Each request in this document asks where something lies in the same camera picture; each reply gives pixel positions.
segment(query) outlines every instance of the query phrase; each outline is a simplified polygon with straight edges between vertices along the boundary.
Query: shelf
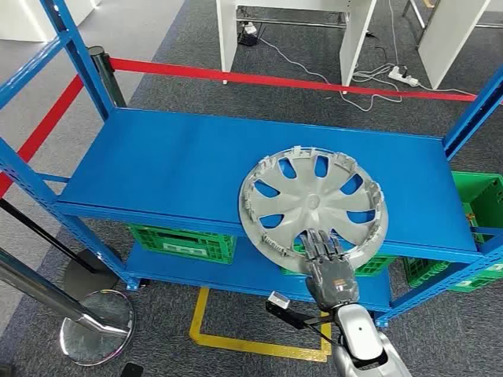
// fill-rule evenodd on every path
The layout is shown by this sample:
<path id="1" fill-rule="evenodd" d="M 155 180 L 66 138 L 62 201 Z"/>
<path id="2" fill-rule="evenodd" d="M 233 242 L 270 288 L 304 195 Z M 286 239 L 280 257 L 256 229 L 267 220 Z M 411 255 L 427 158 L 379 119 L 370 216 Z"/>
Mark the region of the shelf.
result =
<path id="1" fill-rule="evenodd" d="M 248 239 L 239 237 L 231 265 L 199 261 L 148 251 L 135 243 L 126 272 L 138 278 L 210 287 L 253 295 L 279 291 L 290 299 L 313 301 L 304 276 L 286 276 L 265 258 Z M 369 310 L 385 312 L 390 301 L 387 270 L 376 277 L 358 277 L 360 303 Z"/>
<path id="2" fill-rule="evenodd" d="M 347 153 L 384 192 L 385 246 L 480 258 L 442 141 L 212 115 L 116 109 L 57 206 L 66 214 L 243 236 L 237 200 L 260 159 L 294 145 Z"/>

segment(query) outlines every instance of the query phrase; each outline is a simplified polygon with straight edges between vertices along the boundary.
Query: green plastic crate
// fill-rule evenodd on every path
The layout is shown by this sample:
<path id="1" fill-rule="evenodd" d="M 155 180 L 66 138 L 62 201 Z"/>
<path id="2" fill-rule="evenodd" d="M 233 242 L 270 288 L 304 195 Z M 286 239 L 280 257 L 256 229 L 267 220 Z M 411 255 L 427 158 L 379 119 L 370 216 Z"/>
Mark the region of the green plastic crate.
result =
<path id="1" fill-rule="evenodd" d="M 294 245 L 294 250 L 295 250 L 298 253 L 300 254 L 304 254 L 304 249 L 304 245 Z M 384 268 L 387 267 L 390 263 L 393 262 L 395 260 L 397 257 L 394 256 L 388 256 L 388 255 L 375 255 L 367 263 L 358 267 L 356 271 L 355 274 L 356 276 L 375 276 L 378 275 L 381 271 L 384 270 Z M 283 275 L 302 275 L 302 273 L 295 273 L 292 271 L 289 271 L 288 269 L 284 269 L 283 267 L 279 268 L 281 270 L 281 273 Z"/>
<path id="2" fill-rule="evenodd" d="M 495 279 L 477 276 L 470 280 L 461 281 L 461 283 L 458 283 L 454 287 L 450 287 L 449 291 L 469 293 L 475 291 L 478 288 L 484 287 L 489 283 L 492 283 L 493 281 L 495 281 Z"/>
<path id="3" fill-rule="evenodd" d="M 450 263 L 432 259 L 403 258 L 405 275 L 409 286 L 415 288 L 446 269 Z"/>
<path id="4" fill-rule="evenodd" d="M 133 236 L 145 249 L 174 254 L 208 262 L 230 264 L 236 249 L 236 237 L 218 233 L 192 232 L 190 230 L 159 228 L 128 224 Z"/>
<path id="5" fill-rule="evenodd" d="M 503 177 L 499 174 L 452 172 L 456 189 L 471 226 L 503 228 Z M 477 243 L 484 243 L 491 236 L 474 233 Z M 418 287 L 431 276 L 437 275 L 449 265 L 449 262 L 428 259 L 403 258 L 407 281 L 411 287 Z M 495 279 L 503 277 L 503 261 L 482 271 L 467 282 L 449 289 L 471 292 Z"/>

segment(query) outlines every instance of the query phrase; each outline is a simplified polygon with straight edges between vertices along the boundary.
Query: power strip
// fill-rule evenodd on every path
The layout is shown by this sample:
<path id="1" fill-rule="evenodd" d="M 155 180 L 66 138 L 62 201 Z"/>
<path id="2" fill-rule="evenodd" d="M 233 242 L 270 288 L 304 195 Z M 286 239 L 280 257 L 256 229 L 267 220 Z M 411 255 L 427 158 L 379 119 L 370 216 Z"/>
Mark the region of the power strip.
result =
<path id="1" fill-rule="evenodd" d="M 410 86 L 418 86 L 419 84 L 419 80 L 415 79 L 414 77 L 409 75 L 404 77 L 401 73 L 400 73 L 400 67 L 396 65 L 393 67 L 392 70 L 388 73 L 388 77 L 390 79 L 396 80 L 396 81 L 400 81 L 400 82 L 403 82 L 404 84 L 410 85 Z"/>

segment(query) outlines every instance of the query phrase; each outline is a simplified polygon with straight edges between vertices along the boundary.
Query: red tape line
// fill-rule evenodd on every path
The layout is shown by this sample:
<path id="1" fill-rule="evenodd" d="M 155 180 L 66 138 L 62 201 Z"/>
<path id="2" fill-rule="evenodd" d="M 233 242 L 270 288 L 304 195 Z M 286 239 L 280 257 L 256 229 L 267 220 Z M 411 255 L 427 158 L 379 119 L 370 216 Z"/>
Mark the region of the red tape line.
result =
<path id="1" fill-rule="evenodd" d="M 191 77 L 194 79 L 227 80 L 231 82 L 241 82 L 245 84 L 259 84 L 267 86 L 285 86 L 290 88 L 303 88 L 313 90 L 327 90 L 331 92 L 348 92 L 356 94 L 372 95 L 379 94 L 387 97 L 410 97 L 423 98 L 427 100 L 444 101 L 465 101 L 473 102 L 476 96 L 468 94 L 452 94 L 439 92 L 397 92 L 394 90 L 382 90 L 375 88 L 361 88 L 359 86 L 342 86 L 338 84 L 327 84 L 325 82 L 313 82 L 296 79 L 285 79 L 282 77 L 248 75 L 245 73 L 222 72 L 216 69 L 195 68 L 185 65 L 159 64 L 147 61 L 119 59 L 111 57 L 110 62 L 114 69 L 119 71 L 133 71 L 142 73 L 153 73 L 157 75 L 171 75 L 181 77 Z"/>
<path id="2" fill-rule="evenodd" d="M 23 144 L 17 154 L 27 163 L 39 149 L 40 146 L 57 124 L 63 114 L 77 97 L 84 85 L 79 75 L 76 75 L 66 89 L 61 93 L 61 96 L 57 99 L 51 110 L 49 110 L 42 122 L 39 123 L 37 128 L 33 130 L 29 137 L 28 137 L 24 144 Z M 5 173 L 0 174 L 0 198 L 2 198 L 7 190 L 11 187 L 12 181 L 8 178 Z"/>

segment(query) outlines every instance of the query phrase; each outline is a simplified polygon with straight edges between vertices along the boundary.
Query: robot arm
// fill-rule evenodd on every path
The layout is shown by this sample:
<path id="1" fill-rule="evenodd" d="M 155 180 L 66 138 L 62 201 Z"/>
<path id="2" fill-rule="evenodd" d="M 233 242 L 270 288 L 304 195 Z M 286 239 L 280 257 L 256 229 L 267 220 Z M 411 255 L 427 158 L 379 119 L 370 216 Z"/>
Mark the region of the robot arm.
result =
<path id="1" fill-rule="evenodd" d="M 359 299 L 355 272 L 335 237 L 309 229 L 301 235 L 311 276 L 306 285 L 318 306 L 329 312 L 330 321 L 341 332 L 334 343 L 332 358 L 341 377 L 411 377 L 385 335 L 378 331 Z M 267 311 L 296 328 L 313 328 L 313 318 L 288 309 L 289 300 L 273 292 Z M 316 324 L 325 322 L 320 318 Z"/>

